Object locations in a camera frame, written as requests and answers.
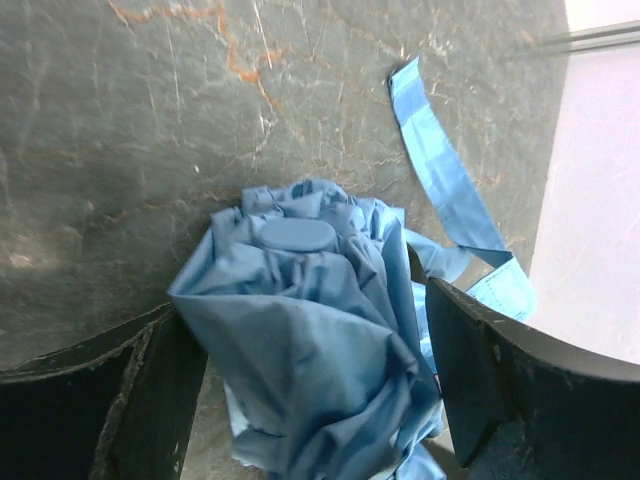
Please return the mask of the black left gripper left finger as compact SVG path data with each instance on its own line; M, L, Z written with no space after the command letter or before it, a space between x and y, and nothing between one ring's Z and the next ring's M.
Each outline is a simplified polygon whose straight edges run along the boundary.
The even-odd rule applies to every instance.
M2 370L2 478L179 478L206 362L165 304Z

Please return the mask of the light blue folding umbrella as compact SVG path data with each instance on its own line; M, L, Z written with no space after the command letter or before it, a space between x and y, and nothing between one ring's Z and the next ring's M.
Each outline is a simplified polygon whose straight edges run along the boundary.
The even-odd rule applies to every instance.
M426 288L472 257L491 271L470 288L518 321L532 285L428 101L419 64L390 79L409 160L450 239L325 179L252 187L216 212L169 288L220 373L232 454L271 479L441 479L423 446L443 430Z

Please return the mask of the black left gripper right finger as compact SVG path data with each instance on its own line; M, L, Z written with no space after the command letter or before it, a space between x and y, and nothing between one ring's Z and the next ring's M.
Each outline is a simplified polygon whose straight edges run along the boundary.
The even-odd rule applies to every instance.
M471 479L636 479L639 367L547 335L439 279L430 337Z

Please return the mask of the aluminium corner post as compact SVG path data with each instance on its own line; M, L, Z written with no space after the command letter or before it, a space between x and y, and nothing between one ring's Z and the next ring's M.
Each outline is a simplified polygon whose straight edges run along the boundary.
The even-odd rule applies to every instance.
M639 21L629 21L559 34L541 39L536 52L542 56L569 56L639 44Z

